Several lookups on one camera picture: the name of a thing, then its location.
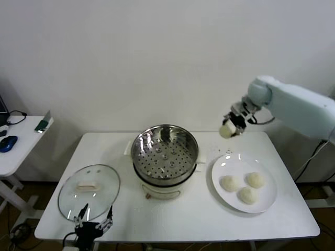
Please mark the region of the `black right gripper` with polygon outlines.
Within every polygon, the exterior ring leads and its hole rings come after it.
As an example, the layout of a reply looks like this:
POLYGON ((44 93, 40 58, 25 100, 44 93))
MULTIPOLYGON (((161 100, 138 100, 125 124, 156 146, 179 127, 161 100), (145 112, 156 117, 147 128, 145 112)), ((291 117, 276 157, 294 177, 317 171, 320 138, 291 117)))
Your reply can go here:
POLYGON ((255 114, 260 110, 261 108, 255 105, 250 98, 247 96, 242 97, 241 101, 231 106, 231 112, 224 115, 222 125, 226 125, 227 123, 234 124, 236 129, 232 137, 241 135, 246 129, 247 123, 251 125, 258 124, 255 114))

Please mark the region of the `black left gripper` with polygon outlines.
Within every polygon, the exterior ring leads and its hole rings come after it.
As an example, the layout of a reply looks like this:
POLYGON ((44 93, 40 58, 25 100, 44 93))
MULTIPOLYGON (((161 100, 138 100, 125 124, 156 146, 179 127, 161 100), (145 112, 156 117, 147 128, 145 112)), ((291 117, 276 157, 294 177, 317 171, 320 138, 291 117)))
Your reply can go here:
POLYGON ((107 217, 100 224, 83 222, 88 203, 82 208, 78 216, 74 217, 75 233, 77 235, 76 247, 79 249, 92 249, 96 238, 102 236, 102 230, 109 230, 113 225, 113 206, 110 207, 107 217))

